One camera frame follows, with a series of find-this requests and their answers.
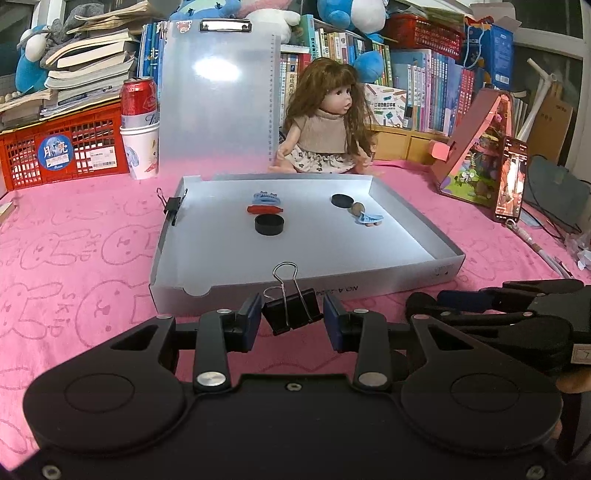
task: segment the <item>sticker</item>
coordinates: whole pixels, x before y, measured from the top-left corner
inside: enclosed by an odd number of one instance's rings
[[[66,168],[74,157],[72,142],[65,135],[46,137],[39,145],[37,159],[43,168],[51,171]]]
[[[177,29],[181,33],[187,33],[189,31],[189,28],[191,28],[192,23],[193,20],[181,20],[177,22]]]
[[[591,365],[591,345],[588,343],[575,343],[573,345],[573,356],[570,363],[579,365]]]
[[[89,163],[92,170],[103,170],[104,168],[114,168],[117,166],[117,157],[115,156],[115,147],[97,148],[88,152]]]

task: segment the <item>finger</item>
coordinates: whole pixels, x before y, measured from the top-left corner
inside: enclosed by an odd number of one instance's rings
[[[583,393],[591,391],[591,367],[583,367],[562,374],[556,387],[564,393]]]

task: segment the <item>white label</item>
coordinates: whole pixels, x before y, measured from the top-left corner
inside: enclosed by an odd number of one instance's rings
[[[588,343],[575,343],[573,345],[573,356],[570,363],[579,365],[591,365],[591,345]]]
[[[117,166],[115,147],[97,148],[88,152],[89,163],[92,170],[103,170]]]
[[[509,77],[505,77],[504,75],[499,75],[498,73],[495,75],[495,80],[501,83],[509,83]]]
[[[63,155],[58,155],[57,157],[49,157],[47,159],[47,167],[55,167],[56,165],[62,165],[64,163],[68,163],[70,158],[68,157],[67,153]]]

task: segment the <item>cardboard box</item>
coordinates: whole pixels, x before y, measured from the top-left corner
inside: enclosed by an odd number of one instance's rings
[[[182,178],[176,196],[185,190],[175,225],[170,215],[164,221],[150,274],[150,292],[163,314],[237,309],[250,295],[278,286],[272,272],[286,261],[298,266],[302,290],[353,300],[448,282],[465,258],[441,230],[371,176],[190,176]],[[258,234],[254,215],[246,212],[260,191],[281,199],[285,227],[277,236]],[[367,212],[383,215],[383,223],[357,224],[331,204],[334,193],[362,202]],[[288,294],[294,291],[292,274],[278,272]],[[277,298],[277,290],[269,295]]]
[[[406,90],[366,83],[365,98],[369,103],[374,125],[396,128],[404,126]]]
[[[527,140],[530,157],[542,155],[558,164],[572,116],[573,107],[555,96],[547,95],[535,116]]]

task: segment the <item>blue stuffed toy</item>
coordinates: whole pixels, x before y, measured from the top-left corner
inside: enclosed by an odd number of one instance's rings
[[[21,50],[21,58],[17,64],[15,85],[21,93],[33,93],[45,89],[48,71],[39,65],[46,49],[47,25],[38,25],[27,30],[21,36],[17,48]]]
[[[183,0],[181,6],[170,16],[169,20],[176,22],[178,20],[202,20],[204,18],[235,18],[242,6],[240,0],[226,0],[224,6],[216,3],[214,8],[194,11],[192,8],[186,8],[192,3],[194,3],[194,0]]]
[[[370,40],[383,43],[378,34],[386,22],[387,0],[318,0],[321,20],[342,30],[359,30]],[[369,51],[355,60],[353,65],[363,83],[373,83],[384,73],[381,53]]]

